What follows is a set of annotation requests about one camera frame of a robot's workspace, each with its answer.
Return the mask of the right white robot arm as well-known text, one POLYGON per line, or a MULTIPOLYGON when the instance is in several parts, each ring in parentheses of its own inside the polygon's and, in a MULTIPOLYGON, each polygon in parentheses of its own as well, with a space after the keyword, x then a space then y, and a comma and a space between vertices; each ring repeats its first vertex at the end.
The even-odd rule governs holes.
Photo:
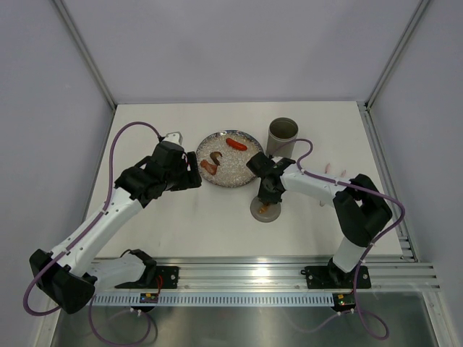
POLYGON ((371 179, 363 174, 351 181, 327 175, 307 175, 296 164, 281 160, 256 174, 260 178, 258 199, 263 206, 282 202, 285 192, 297 192, 331 206, 340 225, 343 239, 333 257, 313 276, 330 288, 354 286, 355 268, 361 256, 392 218, 391 208, 379 195, 371 179))

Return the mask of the red sausage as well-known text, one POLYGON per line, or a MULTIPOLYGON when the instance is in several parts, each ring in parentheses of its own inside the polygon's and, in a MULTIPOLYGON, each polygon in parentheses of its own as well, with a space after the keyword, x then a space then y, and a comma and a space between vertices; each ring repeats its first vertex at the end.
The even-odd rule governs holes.
POLYGON ((233 140, 232 138, 226 138, 226 144, 235 149, 235 150, 238 150, 238 151, 246 151, 247 150, 247 146, 236 141, 236 140, 233 140))

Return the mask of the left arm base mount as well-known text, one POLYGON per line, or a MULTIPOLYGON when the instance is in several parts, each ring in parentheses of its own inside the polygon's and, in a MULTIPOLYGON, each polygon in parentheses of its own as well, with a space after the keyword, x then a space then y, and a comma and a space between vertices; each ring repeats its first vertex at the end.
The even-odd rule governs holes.
POLYGON ((120 289, 176 289, 179 275, 177 266, 160 266, 156 260, 140 249, 127 249, 121 257, 133 255, 145 266, 141 277, 132 282, 120 283, 120 289))

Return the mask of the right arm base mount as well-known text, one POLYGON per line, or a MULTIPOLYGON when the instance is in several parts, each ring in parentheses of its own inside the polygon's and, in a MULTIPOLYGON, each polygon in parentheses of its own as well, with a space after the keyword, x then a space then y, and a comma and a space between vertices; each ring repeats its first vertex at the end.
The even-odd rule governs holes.
MULTIPOLYGON (((355 270, 344 273, 327 265, 307 266, 300 270, 308 289, 350 289, 354 288, 355 270)), ((361 266, 357 275, 357 289, 372 288, 368 268, 361 266)))

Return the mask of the grey cylindrical container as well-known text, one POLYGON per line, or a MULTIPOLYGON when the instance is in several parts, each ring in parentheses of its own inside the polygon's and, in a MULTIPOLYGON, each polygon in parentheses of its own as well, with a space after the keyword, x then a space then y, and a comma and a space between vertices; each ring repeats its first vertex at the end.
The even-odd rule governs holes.
POLYGON ((289 118, 274 119, 268 127, 266 155, 291 158, 299 132, 297 123, 289 118))

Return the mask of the grey round lid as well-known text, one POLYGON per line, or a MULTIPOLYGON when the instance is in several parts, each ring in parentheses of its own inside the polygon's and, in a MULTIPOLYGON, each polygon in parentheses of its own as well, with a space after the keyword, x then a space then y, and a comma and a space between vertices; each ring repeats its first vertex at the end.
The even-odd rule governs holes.
POLYGON ((258 197, 254 197, 250 203, 250 212, 254 219, 261 223, 275 221, 281 214, 281 204, 264 204, 258 197))

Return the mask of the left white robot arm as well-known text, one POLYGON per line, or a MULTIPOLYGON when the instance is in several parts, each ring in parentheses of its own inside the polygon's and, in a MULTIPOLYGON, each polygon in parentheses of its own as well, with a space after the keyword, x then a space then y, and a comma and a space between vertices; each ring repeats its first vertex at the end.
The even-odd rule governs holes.
POLYGON ((156 261, 139 249, 97 267, 91 262, 126 222, 164 192, 200 185, 195 153, 184 151, 178 132, 167 134, 152 155, 121 173, 99 211, 50 252, 38 249, 31 255, 33 285, 74 314, 107 288, 157 283, 156 261))

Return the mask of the brown meat piece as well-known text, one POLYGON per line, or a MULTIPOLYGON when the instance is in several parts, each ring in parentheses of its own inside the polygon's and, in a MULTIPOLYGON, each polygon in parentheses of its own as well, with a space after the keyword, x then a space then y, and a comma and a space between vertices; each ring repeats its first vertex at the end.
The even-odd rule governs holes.
POLYGON ((200 166, 211 176, 215 176, 218 170, 218 165, 215 163, 209 163, 207 160, 202 160, 200 166))

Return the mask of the brown mushroom piece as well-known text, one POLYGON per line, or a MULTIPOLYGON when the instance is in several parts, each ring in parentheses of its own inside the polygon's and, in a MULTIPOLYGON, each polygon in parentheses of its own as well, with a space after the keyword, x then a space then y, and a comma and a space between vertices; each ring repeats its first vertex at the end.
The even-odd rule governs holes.
POLYGON ((222 158, 223 155, 219 151, 211 152, 209 157, 214 162, 215 165, 217 166, 221 165, 220 158, 222 158))

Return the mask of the aluminium mounting rail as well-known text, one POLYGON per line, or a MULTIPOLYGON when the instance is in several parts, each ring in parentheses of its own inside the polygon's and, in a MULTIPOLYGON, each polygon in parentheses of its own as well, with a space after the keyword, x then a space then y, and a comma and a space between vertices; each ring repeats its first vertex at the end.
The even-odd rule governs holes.
MULTIPOLYGON (((326 257, 159 257, 158 264, 179 268, 179 291, 306 291, 300 273, 308 265, 325 265, 326 257)), ((440 291, 434 266, 387 257, 367 259, 371 291, 440 291)))

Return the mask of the plate with rice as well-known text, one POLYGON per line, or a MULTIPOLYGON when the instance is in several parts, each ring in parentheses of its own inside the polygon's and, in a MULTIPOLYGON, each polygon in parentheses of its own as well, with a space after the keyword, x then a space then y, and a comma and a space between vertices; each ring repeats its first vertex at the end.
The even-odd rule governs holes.
POLYGON ((246 163, 255 154, 263 152, 260 143, 250 134, 239 130, 223 130, 208 135, 197 147, 196 157, 201 176, 212 184, 225 188, 238 188, 249 184, 256 176, 249 170, 246 163), (226 138, 232 138, 247 146, 246 151, 238 151, 226 144, 226 138), (214 163, 209 155, 219 151, 221 165, 215 176, 211 176, 201 166, 202 160, 214 163))

